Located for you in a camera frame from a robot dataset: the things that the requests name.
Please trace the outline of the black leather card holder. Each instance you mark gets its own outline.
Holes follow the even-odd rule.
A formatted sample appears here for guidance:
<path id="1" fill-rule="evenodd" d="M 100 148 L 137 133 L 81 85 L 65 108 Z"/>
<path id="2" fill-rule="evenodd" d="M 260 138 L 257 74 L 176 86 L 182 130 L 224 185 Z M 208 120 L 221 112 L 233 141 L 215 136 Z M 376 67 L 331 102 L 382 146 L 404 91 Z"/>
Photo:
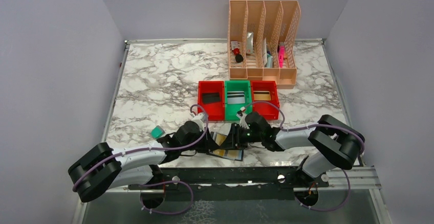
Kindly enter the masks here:
<path id="1" fill-rule="evenodd" d="M 243 160 L 244 150 L 232 142 L 231 138 L 218 132 L 211 132 L 211 136 L 218 148 L 207 152 L 207 155 L 232 161 Z"/>

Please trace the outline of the gold credit card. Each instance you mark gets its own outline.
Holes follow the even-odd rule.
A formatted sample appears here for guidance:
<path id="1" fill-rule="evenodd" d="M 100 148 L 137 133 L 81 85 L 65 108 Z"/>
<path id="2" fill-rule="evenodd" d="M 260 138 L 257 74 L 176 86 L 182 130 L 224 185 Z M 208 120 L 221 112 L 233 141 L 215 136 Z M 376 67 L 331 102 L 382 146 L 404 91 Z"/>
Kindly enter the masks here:
<path id="1" fill-rule="evenodd" d="M 213 134 L 213 140 L 215 141 L 215 143 L 218 146 L 221 146 L 224 143 L 224 141 L 226 140 L 226 138 L 227 138 L 227 136 L 224 134 L 221 134 L 221 133 L 214 133 Z"/>

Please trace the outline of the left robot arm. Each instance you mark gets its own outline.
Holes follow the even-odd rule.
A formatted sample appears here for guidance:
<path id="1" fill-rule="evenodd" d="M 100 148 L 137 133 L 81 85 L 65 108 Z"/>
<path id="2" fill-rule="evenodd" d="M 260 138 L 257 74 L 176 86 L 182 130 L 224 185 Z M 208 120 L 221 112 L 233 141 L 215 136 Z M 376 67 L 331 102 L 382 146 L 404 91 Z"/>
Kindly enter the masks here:
<path id="1" fill-rule="evenodd" d="M 111 148 L 99 143 L 73 163 L 68 174 L 73 192 L 87 203 L 110 188 L 148 184 L 159 174 L 159 165 L 178 159 L 184 151 L 208 153 L 218 148 L 205 124 L 187 121 L 176 132 L 142 146 Z"/>

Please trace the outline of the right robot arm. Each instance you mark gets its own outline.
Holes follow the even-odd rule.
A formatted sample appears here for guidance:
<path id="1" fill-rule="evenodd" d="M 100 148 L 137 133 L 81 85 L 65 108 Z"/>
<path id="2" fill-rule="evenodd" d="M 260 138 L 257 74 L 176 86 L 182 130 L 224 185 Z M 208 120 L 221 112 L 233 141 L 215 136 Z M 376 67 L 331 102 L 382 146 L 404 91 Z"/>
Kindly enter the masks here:
<path id="1" fill-rule="evenodd" d="M 222 150 L 243 150 L 249 143 L 261 143 L 269 151 L 281 152 L 295 147 L 314 146 L 317 153 L 307 156 L 296 170 L 296 179 L 312 182 L 334 168 L 350 170 L 364 152 L 364 136 L 331 115 L 317 123 L 284 129 L 273 127 L 259 113 L 243 115 L 233 123 L 229 134 L 217 139 Z"/>

